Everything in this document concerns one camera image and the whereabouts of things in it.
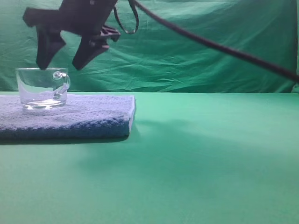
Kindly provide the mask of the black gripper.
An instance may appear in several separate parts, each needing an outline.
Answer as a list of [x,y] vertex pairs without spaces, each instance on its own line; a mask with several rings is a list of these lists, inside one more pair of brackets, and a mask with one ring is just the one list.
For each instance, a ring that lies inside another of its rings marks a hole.
[[64,0],[59,9],[26,8],[23,20],[29,27],[36,28],[36,64],[46,70],[55,54],[65,46],[61,31],[81,36],[72,65],[82,70],[90,61],[109,49],[106,39],[114,42],[120,37],[119,31],[105,25],[115,0]]

